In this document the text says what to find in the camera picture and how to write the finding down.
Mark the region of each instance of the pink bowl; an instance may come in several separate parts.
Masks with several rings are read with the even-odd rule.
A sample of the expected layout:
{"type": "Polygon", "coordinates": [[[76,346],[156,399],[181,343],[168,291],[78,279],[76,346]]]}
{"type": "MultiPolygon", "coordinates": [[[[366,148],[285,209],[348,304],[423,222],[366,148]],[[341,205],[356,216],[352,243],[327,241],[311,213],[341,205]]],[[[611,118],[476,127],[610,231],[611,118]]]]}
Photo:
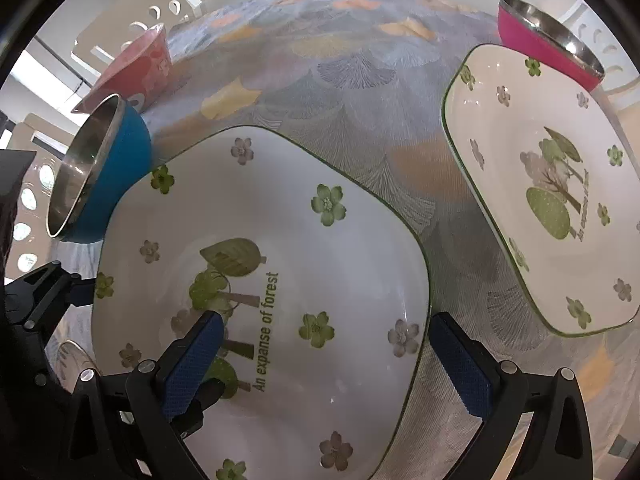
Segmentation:
{"type": "Polygon", "coordinates": [[[502,44],[531,56],[591,91],[604,78],[593,52],[562,23],[521,0],[500,0],[498,33],[502,44]]]}
{"type": "Polygon", "coordinates": [[[164,24],[158,23],[111,61],[73,112],[89,114],[111,94],[120,94],[141,112],[162,93],[170,70],[166,30],[164,24]]]}

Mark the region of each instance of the tablecloth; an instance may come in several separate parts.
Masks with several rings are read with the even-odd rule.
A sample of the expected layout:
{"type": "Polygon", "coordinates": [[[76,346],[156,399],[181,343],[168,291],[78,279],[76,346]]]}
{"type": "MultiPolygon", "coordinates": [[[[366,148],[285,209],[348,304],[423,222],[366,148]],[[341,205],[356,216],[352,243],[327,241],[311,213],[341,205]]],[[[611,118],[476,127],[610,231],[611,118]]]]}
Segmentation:
{"type": "MultiPolygon", "coordinates": [[[[638,323],[586,338],[549,332],[463,180],[440,101],[465,54],[498,43],[495,18],[442,0],[253,0],[177,25],[172,82],[143,114],[155,162],[238,124],[277,130],[391,204],[430,261],[431,303],[498,359],[578,377],[597,464],[637,401],[638,323]]],[[[56,248],[95,275],[99,244],[56,248]]],[[[89,309],[57,338],[89,347],[89,309]]],[[[425,349],[399,438],[379,478],[441,478],[475,433],[444,369],[425,349]]],[[[526,430],[524,417],[515,441],[526,430]]]]}

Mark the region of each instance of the chair backrest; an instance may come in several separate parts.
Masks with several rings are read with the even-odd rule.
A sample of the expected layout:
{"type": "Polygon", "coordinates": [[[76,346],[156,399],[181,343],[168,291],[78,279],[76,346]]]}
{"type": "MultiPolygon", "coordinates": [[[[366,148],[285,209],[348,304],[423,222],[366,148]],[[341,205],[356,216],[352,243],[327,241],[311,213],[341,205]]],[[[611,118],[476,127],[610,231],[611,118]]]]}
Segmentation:
{"type": "Polygon", "coordinates": [[[599,16],[580,1],[575,12],[564,24],[602,63],[605,69],[602,89],[609,96],[614,108],[624,108],[640,100],[640,92],[635,91],[640,89],[640,73],[599,16]]]}
{"type": "Polygon", "coordinates": [[[133,40],[157,23],[169,31],[194,16],[203,0],[117,0],[105,9],[76,39],[72,57],[97,73],[133,40]]]}
{"type": "Polygon", "coordinates": [[[11,280],[31,270],[36,262],[49,261],[52,240],[47,234],[47,210],[60,161],[33,143],[33,137],[39,132],[64,146],[69,146],[74,138],[34,114],[28,114],[23,123],[14,127],[7,148],[36,152],[36,157],[22,180],[14,240],[6,264],[6,276],[11,280]]]}

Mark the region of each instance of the blue gripper pad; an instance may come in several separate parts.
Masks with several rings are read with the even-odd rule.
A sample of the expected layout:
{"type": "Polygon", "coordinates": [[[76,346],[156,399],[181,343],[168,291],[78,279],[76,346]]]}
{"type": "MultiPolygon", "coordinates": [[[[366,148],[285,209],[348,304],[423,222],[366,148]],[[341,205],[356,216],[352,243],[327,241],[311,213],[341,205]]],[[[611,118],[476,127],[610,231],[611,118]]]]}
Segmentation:
{"type": "Polygon", "coordinates": [[[187,411],[224,338],[225,325],[212,316],[164,382],[162,414],[168,421],[187,411]]]}
{"type": "Polygon", "coordinates": [[[438,314],[431,318],[429,341],[466,410],[486,420],[492,410],[491,383],[438,314]]]}

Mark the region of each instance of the blue bowl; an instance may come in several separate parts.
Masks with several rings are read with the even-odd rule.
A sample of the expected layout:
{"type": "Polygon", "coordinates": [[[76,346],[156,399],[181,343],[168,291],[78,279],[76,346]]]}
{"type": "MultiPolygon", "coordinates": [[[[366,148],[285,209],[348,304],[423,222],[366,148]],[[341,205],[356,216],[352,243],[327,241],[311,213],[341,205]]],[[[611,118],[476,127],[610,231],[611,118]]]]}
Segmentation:
{"type": "Polygon", "coordinates": [[[104,238],[118,200],[151,170],[151,138],[120,95],[107,97],[82,125],[56,177],[47,232],[65,242],[104,238]]]}

